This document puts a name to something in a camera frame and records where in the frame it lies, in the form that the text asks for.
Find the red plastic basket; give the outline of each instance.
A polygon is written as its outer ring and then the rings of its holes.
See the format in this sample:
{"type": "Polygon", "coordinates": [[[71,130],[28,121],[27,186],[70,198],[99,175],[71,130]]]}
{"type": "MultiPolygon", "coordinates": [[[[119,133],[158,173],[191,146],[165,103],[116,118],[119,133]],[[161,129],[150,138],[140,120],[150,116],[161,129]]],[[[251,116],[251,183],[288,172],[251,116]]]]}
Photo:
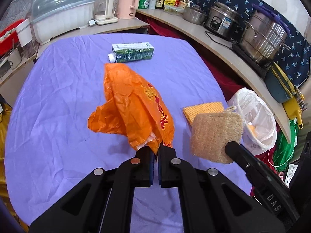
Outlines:
{"type": "MultiPolygon", "coordinates": [[[[5,28],[1,33],[0,37],[2,37],[7,31],[15,28],[18,26],[21,22],[23,22],[25,19],[18,20],[14,23],[12,23],[10,26],[5,28]]],[[[3,41],[0,42],[0,55],[5,54],[8,50],[12,49],[12,39],[14,39],[15,45],[19,43],[18,36],[16,31],[14,31],[11,35],[6,37],[3,41]]]]}

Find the purple towel on pot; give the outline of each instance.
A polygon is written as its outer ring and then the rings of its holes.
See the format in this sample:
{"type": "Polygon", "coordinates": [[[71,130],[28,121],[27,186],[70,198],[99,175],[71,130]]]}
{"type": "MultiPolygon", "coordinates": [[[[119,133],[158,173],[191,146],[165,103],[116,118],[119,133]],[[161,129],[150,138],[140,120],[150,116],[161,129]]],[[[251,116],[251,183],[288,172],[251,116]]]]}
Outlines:
{"type": "Polygon", "coordinates": [[[271,10],[265,8],[264,6],[258,6],[256,4],[253,4],[252,7],[259,11],[260,13],[264,14],[265,16],[267,16],[268,18],[270,18],[271,20],[273,20],[274,22],[278,23],[279,25],[282,26],[282,28],[286,31],[287,35],[290,35],[290,29],[287,27],[287,25],[275,14],[273,13],[271,10]]]}

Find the rice cooker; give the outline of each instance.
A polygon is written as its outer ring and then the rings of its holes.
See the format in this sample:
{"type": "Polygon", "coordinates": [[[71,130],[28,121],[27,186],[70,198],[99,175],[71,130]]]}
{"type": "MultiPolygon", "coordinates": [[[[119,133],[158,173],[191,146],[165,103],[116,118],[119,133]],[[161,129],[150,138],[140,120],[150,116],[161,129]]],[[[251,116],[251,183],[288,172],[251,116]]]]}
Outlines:
{"type": "Polygon", "coordinates": [[[240,19],[241,16],[238,12],[220,2],[216,2],[210,7],[204,27],[220,37],[230,40],[239,25],[240,19]]]}

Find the white plastic trash bag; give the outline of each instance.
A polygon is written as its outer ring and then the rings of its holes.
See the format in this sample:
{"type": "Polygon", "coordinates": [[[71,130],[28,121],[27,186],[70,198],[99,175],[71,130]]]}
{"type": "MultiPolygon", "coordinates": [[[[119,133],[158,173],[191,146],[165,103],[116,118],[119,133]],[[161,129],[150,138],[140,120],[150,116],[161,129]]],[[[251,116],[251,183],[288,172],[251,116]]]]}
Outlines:
{"type": "Polygon", "coordinates": [[[227,102],[236,106],[243,119],[244,146],[259,155],[270,150],[276,143],[276,123],[265,102],[252,90],[242,88],[227,102]]]}

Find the purple cloth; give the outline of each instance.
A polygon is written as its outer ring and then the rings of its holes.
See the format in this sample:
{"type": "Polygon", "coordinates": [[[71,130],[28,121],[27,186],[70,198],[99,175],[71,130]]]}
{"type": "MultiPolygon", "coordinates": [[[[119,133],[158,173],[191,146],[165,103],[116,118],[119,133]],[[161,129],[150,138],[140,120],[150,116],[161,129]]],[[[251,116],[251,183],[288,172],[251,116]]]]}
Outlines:
{"type": "Polygon", "coordinates": [[[286,34],[289,36],[290,35],[290,29],[287,27],[287,25],[279,18],[274,12],[271,10],[265,8],[264,6],[258,6],[256,4],[253,4],[252,7],[257,10],[258,12],[264,14],[268,18],[270,18],[272,21],[278,23],[279,25],[282,26],[282,28],[286,31],[286,34]]]}
{"type": "MultiPolygon", "coordinates": [[[[30,72],[10,118],[5,149],[7,187],[13,207],[28,225],[97,167],[116,168],[135,156],[126,137],[94,133],[87,120],[105,103],[104,63],[111,45],[150,42],[151,60],[128,63],[160,92],[175,124],[173,147],[194,167],[215,167],[247,194],[251,184],[236,163],[192,156],[183,107],[227,104],[213,75],[184,40],[144,34],[101,34],[59,40],[30,72]]],[[[136,188],[131,232],[183,232],[178,191],[158,185],[136,188]]]]}

